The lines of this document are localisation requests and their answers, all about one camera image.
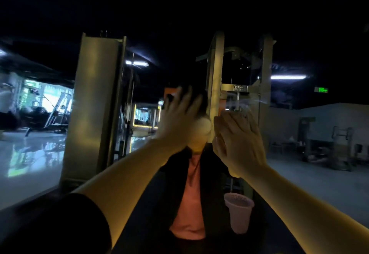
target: floor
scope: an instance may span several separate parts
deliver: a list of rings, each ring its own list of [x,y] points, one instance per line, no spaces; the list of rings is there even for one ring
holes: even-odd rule
[[[4,133],[0,141],[0,210],[58,185],[65,135]],[[130,152],[150,137],[132,137]],[[303,163],[296,157],[272,154],[269,164],[282,176],[312,195],[327,201],[369,227],[369,168],[335,171]]]

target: exit sign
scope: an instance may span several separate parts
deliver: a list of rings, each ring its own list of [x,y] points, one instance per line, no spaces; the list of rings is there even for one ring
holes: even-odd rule
[[[328,88],[324,88],[324,87],[315,87],[315,88],[314,88],[314,92],[318,92],[318,93],[328,93]]]

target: forearm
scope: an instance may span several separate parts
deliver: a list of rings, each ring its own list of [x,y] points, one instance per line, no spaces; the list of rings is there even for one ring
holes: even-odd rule
[[[113,246],[147,184],[170,154],[158,141],[151,140],[75,191],[100,208],[109,224]]]
[[[369,230],[271,168],[244,178],[283,220],[307,254],[369,253]]]

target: white shirt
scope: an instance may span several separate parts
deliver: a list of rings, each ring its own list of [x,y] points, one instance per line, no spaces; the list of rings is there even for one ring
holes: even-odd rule
[[[0,91],[0,112],[8,113],[10,106],[12,105],[12,97],[12,91]]]

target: orange shirt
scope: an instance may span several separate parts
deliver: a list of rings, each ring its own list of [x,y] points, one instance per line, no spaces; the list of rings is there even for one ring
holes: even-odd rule
[[[205,225],[200,198],[200,155],[190,159],[187,181],[177,217],[169,228],[177,237],[187,240],[205,238]]]

